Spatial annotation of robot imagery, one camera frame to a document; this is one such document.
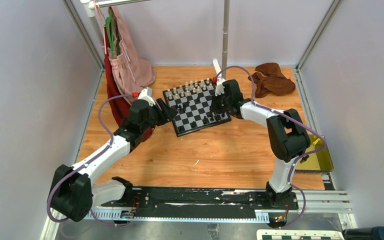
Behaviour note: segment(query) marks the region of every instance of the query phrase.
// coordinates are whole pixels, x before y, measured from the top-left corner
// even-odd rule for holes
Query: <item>green and white checkered board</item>
[[[344,240],[339,231],[312,231],[312,230],[268,230],[260,229],[257,231],[257,240],[277,240],[277,239],[319,239],[319,240]]]
[[[192,85],[189,85],[188,88],[182,85],[176,87],[175,90],[170,89],[162,92],[167,105],[178,110],[178,114],[173,120],[174,130],[178,137],[232,120],[227,112],[222,114],[211,112],[210,106],[215,93],[212,81],[210,79],[204,82],[199,81],[198,84],[200,90],[195,93],[192,91]]]

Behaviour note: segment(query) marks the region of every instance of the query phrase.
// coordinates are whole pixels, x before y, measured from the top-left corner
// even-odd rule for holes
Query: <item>chessboard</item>
[[[217,114],[210,110],[214,93],[215,84],[210,78],[186,82],[162,92],[167,105],[178,111],[173,119],[178,137],[232,120],[227,112]]]

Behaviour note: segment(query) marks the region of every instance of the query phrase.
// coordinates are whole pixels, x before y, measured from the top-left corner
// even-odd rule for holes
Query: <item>black cylinder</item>
[[[384,240],[384,226],[345,229],[342,234],[345,240]]]

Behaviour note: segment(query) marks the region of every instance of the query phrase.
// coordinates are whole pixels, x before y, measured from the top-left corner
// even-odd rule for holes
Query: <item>brown cloth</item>
[[[256,98],[264,98],[269,93],[283,96],[295,91],[295,83],[282,74],[279,64],[275,62],[263,63],[256,66],[255,71],[252,78],[257,85]]]

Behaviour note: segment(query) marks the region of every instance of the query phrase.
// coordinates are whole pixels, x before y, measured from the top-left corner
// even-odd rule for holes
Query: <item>horizontal metal rod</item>
[[[116,5],[123,5],[123,4],[132,4],[132,3],[139,3],[139,2],[145,2],[150,0],[106,0],[106,1],[97,1],[96,5],[100,8],[105,7],[111,7]],[[89,9],[95,9],[94,2],[91,1],[89,3]]]

